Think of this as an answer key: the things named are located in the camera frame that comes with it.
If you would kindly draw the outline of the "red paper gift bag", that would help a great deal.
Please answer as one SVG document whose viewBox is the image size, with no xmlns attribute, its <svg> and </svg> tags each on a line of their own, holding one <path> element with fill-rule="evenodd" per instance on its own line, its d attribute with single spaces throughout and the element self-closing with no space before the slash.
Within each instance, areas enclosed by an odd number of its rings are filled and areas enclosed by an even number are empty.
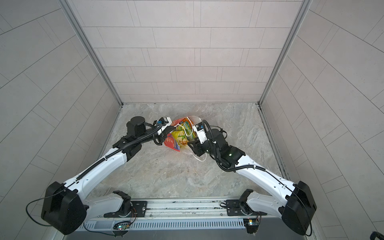
<svg viewBox="0 0 384 240">
<path fill-rule="evenodd" d="M 175 129 L 167 135 L 164 141 L 165 146 L 189 157 L 194 157 L 199 162 L 205 162 L 206 153 L 198 156 L 193 152 L 194 144 L 200 144 L 195 125 L 201 121 L 202 119 L 197 116 L 187 116 L 173 121 L 171 127 L 175 127 Z"/>
</svg>

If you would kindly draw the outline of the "yellow snack packet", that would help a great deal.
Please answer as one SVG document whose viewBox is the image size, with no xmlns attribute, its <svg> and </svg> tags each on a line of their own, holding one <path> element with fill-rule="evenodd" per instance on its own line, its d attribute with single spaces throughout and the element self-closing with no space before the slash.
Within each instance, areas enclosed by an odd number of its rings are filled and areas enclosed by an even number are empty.
<svg viewBox="0 0 384 240">
<path fill-rule="evenodd" d="M 183 126 L 177 126 L 171 135 L 176 140 L 180 147 L 186 147 L 189 142 L 193 141 L 197 135 L 190 128 L 184 128 Z"/>
</svg>

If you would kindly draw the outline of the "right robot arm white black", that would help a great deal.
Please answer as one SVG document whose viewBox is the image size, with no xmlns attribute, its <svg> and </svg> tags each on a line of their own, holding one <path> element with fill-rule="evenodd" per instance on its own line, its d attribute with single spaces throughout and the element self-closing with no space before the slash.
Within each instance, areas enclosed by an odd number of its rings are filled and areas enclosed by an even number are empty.
<svg viewBox="0 0 384 240">
<path fill-rule="evenodd" d="M 253 190 L 245 190 L 240 197 L 240 209 L 245 215 L 262 212 L 280 218 L 288 228 L 301 236 L 310 236 L 312 219 L 317 210 L 310 187 L 299 181 L 294 183 L 262 167 L 244 151 L 227 143 L 222 131 L 203 129 L 203 125 L 193 127 L 196 135 L 188 143 L 194 154 L 207 154 L 221 170 L 242 175 L 270 195 L 262 195 Z"/>
</svg>

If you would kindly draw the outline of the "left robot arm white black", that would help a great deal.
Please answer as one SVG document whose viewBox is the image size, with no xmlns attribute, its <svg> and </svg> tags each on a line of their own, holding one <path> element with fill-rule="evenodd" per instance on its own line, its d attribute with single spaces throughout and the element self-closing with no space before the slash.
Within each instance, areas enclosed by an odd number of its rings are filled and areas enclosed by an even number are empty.
<svg viewBox="0 0 384 240">
<path fill-rule="evenodd" d="M 127 122 L 127 134 L 99 160 L 64 183 L 53 182 L 46 190 L 41 218 L 64 235 L 77 230 L 85 221 L 97 216 L 126 217 L 134 215 L 131 197 L 122 191 L 87 199 L 89 193 L 114 170 L 126 164 L 143 143 L 162 144 L 174 130 L 172 120 L 162 117 L 153 124 L 144 117 Z"/>
</svg>

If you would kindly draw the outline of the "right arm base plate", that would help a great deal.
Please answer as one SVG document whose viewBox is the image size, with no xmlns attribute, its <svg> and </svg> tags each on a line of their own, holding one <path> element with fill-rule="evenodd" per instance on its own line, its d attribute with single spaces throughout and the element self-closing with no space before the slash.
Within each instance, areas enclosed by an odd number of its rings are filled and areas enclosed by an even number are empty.
<svg viewBox="0 0 384 240">
<path fill-rule="evenodd" d="M 254 212 L 245 202 L 226 200 L 220 206 L 227 211 L 228 216 L 266 216 L 264 212 Z"/>
</svg>

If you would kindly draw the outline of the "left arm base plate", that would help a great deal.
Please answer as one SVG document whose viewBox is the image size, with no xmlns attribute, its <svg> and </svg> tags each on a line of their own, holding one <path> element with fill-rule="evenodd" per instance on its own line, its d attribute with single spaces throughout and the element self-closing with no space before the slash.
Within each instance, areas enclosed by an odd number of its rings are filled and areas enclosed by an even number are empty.
<svg viewBox="0 0 384 240">
<path fill-rule="evenodd" d="M 147 201 L 130 201 L 123 203 L 117 212 L 104 214 L 104 218 L 143 218 L 146 214 Z"/>
</svg>

